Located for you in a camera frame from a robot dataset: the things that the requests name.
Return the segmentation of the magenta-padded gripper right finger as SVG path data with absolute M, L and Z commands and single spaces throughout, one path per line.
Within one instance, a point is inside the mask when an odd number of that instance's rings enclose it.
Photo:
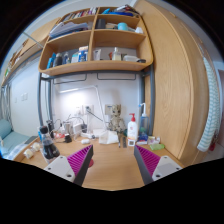
M 158 156 L 138 145 L 134 147 L 134 156 L 145 185 L 182 169 L 169 156 Z

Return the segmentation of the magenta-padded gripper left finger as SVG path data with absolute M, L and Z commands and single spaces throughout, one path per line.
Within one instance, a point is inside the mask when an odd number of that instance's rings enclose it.
M 93 146 L 89 145 L 68 157 L 57 157 L 44 170 L 81 186 L 84 182 L 92 156 Z

